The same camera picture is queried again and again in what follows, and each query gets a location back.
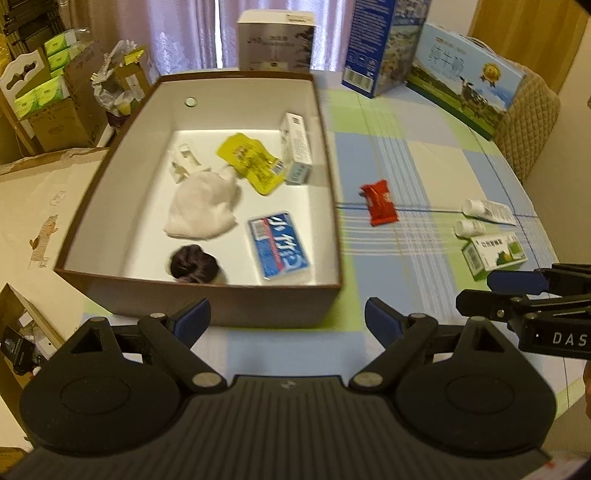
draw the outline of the blue product box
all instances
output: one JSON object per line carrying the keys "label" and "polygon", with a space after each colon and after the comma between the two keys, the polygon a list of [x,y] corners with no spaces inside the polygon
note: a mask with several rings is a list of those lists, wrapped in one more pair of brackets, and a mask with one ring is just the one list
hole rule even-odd
{"label": "blue product box", "polygon": [[356,0],[343,85],[373,98],[406,80],[431,0]]}
{"label": "blue product box", "polygon": [[524,75],[460,34],[426,24],[407,85],[490,140]]}
{"label": "blue product box", "polygon": [[288,212],[249,220],[248,229],[264,279],[271,280],[309,267]]}

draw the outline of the cow image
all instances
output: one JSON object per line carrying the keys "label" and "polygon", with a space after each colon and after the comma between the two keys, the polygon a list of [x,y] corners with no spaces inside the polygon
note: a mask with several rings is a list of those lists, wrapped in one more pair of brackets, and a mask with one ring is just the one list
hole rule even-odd
{"label": "cow image", "polygon": [[472,82],[469,82],[464,77],[460,77],[460,80],[462,81],[462,91],[460,93],[462,112],[469,108],[476,116],[482,116],[484,107],[488,102],[480,93],[472,89],[474,87]]}

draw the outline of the red candy wrapper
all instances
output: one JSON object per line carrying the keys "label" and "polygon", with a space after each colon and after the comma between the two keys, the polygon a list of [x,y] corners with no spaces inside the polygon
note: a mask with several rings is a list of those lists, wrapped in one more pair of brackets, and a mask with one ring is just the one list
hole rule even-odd
{"label": "red candy wrapper", "polygon": [[387,181],[380,180],[373,185],[363,185],[360,188],[363,190],[363,195],[368,204],[371,226],[398,222],[398,214],[392,203]]}

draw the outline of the white bottle cap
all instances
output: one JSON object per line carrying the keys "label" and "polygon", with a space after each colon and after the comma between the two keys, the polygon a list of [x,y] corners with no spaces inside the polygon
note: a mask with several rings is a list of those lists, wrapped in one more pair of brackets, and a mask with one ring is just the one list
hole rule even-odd
{"label": "white bottle cap", "polygon": [[468,217],[484,215],[486,209],[480,200],[465,200],[462,203],[462,213]]}
{"label": "white bottle cap", "polygon": [[486,225],[476,220],[458,220],[453,227],[453,232],[462,238],[471,238],[473,236],[484,235]]}

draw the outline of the checkered tablecloth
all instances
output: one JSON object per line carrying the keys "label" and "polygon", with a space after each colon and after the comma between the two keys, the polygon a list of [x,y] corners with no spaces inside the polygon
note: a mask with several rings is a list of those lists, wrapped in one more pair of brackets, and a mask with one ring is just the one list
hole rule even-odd
{"label": "checkered tablecloth", "polygon": [[[523,270],[556,261],[533,206],[502,154],[455,117],[404,86],[367,99],[317,76],[343,239],[345,284],[315,330],[210,328],[193,347],[227,378],[235,374],[327,375],[347,381],[383,349],[365,330],[363,305],[377,296],[404,314],[424,312],[462,324],[455,307],[475,282],[453,224],[461,203],[489,199],[510,205],[528,261]],[[373,228],[359,186],[388,180],[400,221]],[[95,312],[89,305],[85,317]],[[582,363],[528,355],[558,399],[558,412],[582,395]]]}

